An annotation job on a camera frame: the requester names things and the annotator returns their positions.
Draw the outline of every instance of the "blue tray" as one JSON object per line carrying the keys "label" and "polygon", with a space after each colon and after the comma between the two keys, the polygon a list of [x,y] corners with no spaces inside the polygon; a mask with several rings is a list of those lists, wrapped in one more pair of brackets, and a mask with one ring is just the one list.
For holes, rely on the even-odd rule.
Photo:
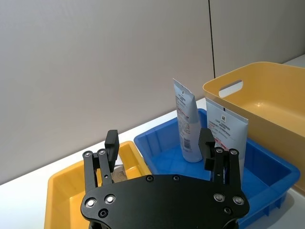
{"label": "blue tray", "polygon": [[[202,127],[207,127],[206,111],[198,109]],[[177,118],[140,134],[134,139],[153,174],[180,174],[209,180],[203,161],[189,163],[180,149]],[[280,208],[287,190],[299,179],[300,171],[269,150],[247,139],[242,190],[250,203],[249,213],[239,219],[243,229]]]}

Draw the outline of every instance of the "yellow tray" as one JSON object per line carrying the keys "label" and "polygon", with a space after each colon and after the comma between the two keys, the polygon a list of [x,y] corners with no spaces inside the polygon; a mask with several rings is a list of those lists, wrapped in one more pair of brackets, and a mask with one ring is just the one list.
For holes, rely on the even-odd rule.
{"label": "yellow tray", "polygon": [[[151,174],[133,142],[120,144],[120,158],[128,179]],[[80,161],[50,177],[46,205],[45,229],[88,228],[81,215],[85,194],[84,164]]]}
{"label": "yellow tray", "polygon": [[[219,91],[242,81],[221,98]],[[297,166],[305,192],[305,68],[252,63],[207,82],[205,97],[249,119],[248,137]]]}

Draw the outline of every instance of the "basket handle hole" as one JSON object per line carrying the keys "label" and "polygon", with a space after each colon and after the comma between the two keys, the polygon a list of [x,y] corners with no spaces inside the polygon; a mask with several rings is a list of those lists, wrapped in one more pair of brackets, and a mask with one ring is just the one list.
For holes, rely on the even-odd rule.
{"label": "basket handle hole", "polygon": [[240,91],[243,88],[243,81],[242,80],[237,80],[233,83],[230,83],[224,87],[222,87],[219,90],[219,97],[224,98],[227,97],[228,95],[231,95],[235,92]]}

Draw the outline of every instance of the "gray wall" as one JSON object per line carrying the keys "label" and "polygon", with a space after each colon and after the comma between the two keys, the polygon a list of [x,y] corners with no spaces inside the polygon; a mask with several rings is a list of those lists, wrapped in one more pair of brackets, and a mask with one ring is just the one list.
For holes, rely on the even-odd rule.
{"label": "gray wall", "polygon": [[304,0],[211,0],[216,76],[305,53]]}
{"label": "gray wall", "polygon": [[0,1],[0,183],[175,107],[212,79],[207,0]]}

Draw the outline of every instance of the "white table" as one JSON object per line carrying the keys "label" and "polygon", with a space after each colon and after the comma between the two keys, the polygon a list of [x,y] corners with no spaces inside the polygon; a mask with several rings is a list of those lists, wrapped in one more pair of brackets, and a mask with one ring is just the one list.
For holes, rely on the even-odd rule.
{"label": "white table", "polygon": [[[297,66],[305,66],[303,60],[296,60]],[[205,99],[197,101],[198,108],[206,109]],[[119,135],[120,142],[133,141],[134,137],[176,117],[170,112],[143,125]],[[47,184],[54,173],[82,160],[85,150],[96,152],[104,148],[104,142],[98,143],[73,155],[65,157],[31,173],[0,186],[0,228],[3,229],[42,229],[44,226]],[[290,189],[287,199],[280,209],[275,209],[269,217],[262,217],[248,229],[303,229],[305,226],[305,197]]]}

